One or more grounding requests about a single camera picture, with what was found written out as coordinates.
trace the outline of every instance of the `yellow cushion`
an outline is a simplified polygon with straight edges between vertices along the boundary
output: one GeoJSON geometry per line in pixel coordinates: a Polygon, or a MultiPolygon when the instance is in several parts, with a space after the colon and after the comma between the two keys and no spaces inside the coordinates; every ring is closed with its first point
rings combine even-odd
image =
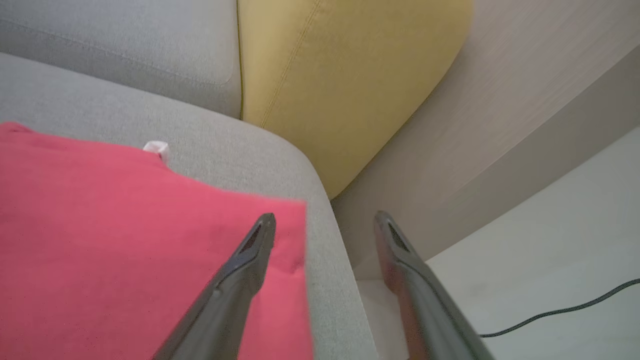
{"type": "Polygon", "coordinates": [[[333,198],[409,119],[472,0],[239,0],[243,120],[287,139],[333,198]]]}

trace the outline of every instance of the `black cable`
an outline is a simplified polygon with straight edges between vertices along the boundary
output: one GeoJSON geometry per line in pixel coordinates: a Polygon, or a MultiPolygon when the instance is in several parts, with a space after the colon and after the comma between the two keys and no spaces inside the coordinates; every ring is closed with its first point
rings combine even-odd
{"type": "Polygon", "coordinates": [[[544,318],[544,317],[546,317],[546,316],[557,315],[557,314],[563,314],[563,313],[570,313],[570,312],[572,312],[572,311],[581,310],[581,309],[584,309],[584,308],[586,308],[586,307],[589,307],[589,306],[595,305],[595,304],[597,304],[597,303],[599,303],[599,302],[601,302],[601,301],[603,301],[603,300],[605,300],[605,299],[608,299],[608,298],[612,297],[615,293],[617,293],[617,292],[619,292],[619,291],[621,291],[621,290],[624,290],[624,289],[628,288],[629,286],[631,286],[631,285],[635,285],[635,284],[640,284],[640,279],[635,279],[635,280],[627,281],[627,282],[625,282],[624,284],[622,284],[622,285],[618,286],[617,288],[615,288],[615,289],[611,290],[610,292],[608,292],[608,293],[606,293],[606,294],[602,295],[601,297],[598,297],[597,299],[591,300],[591,301],[589,301],[589,302],[585,302],[585,303],[584,303],[584,304],[582,304],[582,305],[573,306],[573,307],[567,307],[566,309],[560,309],[560,310],[554,310],[554,311],[547,311],[546,313],[538,314],[538,315],[536,315],[536,316],[534,316],[534,317],[532,317],[532,318],[528,318],[528,319],[524,320],[523,322],[521,322],[521,323],[519,323],[519,324],[517,324],[517,325],[514,325],[514,326],[512,326],[512,327],[510,327],[510,328],[508,328],[508,329],[506,329],[506,330],[499,331],[499,332],[493,332],[493,333],[491,333],[491,334],[480,334],[480,335],[478,335],[478,336],[480,336],[481,338],[494,338],[494,337],[496,337],[496,336],[504,335],[504,334],[506,334],[507,332],[514,331],[515,329],[519,329],[519,328],[521,328],[521,327],[523,327],[523,326],[527,325],[527,324],[528,324],[528,323],[530,323],[530,322],[534,322],[534,321],[536,321],[537,319],[544,318]]]}

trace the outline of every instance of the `white tag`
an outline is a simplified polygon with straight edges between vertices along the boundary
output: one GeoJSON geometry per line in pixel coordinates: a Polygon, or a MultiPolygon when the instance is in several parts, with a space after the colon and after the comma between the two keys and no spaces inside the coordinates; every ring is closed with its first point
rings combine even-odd
{"type": "Polygon", "coordinates": [[[163,163],[167,163],[169,161],[169,144],[166,142],[153,140],[145,144],[142,148],[144,151],[153,152],[154,154],[160,155],[163,163]]]}

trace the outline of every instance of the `red fabric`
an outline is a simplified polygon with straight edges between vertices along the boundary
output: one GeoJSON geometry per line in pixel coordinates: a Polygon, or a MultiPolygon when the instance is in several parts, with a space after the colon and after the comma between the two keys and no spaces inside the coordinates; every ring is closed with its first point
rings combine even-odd
{"type": "Polygon", "coordinates": [[[265,212],[275,246],[239,358],[311,359],[303,202],[0,124],[0,358],[150,358],[265,212]]]}

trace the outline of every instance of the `gray fabric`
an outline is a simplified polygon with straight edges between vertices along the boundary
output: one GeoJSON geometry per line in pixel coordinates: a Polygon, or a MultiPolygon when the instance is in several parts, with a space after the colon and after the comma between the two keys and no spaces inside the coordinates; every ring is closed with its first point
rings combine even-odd
{"type": "Polygon", "coordinates": [[[0,0],[0,51],[239,118],[236,0],[0,0]]]}
{"type": "Polygon", "coordinates": [[[377,358],[329,200],[311,163],[290,143],[196,106],[0,53],[0,122],[9,120],[135,147],[164,140],[176,172],[219,188],[305,199],[316,359],[377,358]]]}

